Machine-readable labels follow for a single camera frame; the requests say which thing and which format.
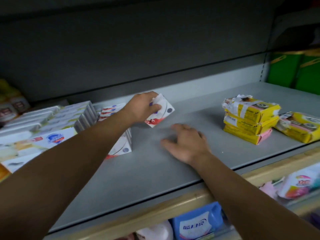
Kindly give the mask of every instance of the person's left hand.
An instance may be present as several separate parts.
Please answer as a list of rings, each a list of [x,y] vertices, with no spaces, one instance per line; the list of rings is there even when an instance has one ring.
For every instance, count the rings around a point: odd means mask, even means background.
[[[145,92],[136,94],[122,109],[133,120],[133,123],[143,122],[150,115],[161,109],[160,104],[150,106],[152,99],[158,96],[156,92]]]

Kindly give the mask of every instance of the green package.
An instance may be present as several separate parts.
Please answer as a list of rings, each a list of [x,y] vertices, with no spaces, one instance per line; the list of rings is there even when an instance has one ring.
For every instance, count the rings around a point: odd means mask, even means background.
[[[320,49],[305,52],[295,88],[320,95]]]
[[[274,52],[271,55],[268,83],[290,88],[304,51]]]

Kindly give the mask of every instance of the hand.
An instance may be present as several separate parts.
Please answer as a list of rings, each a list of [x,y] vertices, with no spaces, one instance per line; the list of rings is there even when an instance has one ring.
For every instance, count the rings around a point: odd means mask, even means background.
[[[178,134],[177,143],[163,139],[161,145],[180,161],[193,164],[199,157],[210,155],[211,150],[204,134],[186,124],[174,124],[171,126]]]
[[[145,92],[142,94],[136,94],[122,109],[127,115],[130,115],[130,119],[133,119],[133,123],[143,122],[150,115],[161,109],[160,104],[154,104],[150,106],[152,99],[158,96],[156,92]]]

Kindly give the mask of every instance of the yellow soap package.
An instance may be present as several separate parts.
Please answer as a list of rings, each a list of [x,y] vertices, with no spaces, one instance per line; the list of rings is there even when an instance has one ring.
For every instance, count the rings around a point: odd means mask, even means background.
[[[303,143],[310,143],[320,139],[320,118],[306,113],[283,113],[280,115],[275,128]]]
[[[223,122],[226,125],[233,125],[239,130],[245,131],[247,134],[259,135],[274,127],[277,124],[278,120],[279,116],[275,115],[267,121],[254,123],[251,120],[242,119],[232,113],[226,112]]]
[[[271,132],[272,132],[272,129],[268,129],[266,132],[260,135],[253,135],[253,134],[246,133],[245,131],[242,131],[239,128],[234,127],[232,125],[228,125],[228,124],[224,126],[223,130],[245,141],[249,141],[254,145],[258,145],[260,142],[266,140],[271,135]]]
[[[262,100],[254,99],[251,95],[239,94],[233,98],[227,98],[222,103],[226,112],[234,114],[242,119],[260,123],[270,120],[278,115],[281,109],[279,104],[267,103]]]

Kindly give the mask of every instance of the blue container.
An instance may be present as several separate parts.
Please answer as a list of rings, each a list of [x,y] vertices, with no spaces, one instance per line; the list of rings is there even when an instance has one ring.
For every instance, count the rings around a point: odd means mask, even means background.
[[[223,224],[221,206],[218,202],[213,202],[172,218],[171,223],[176,240],[200,238]]]

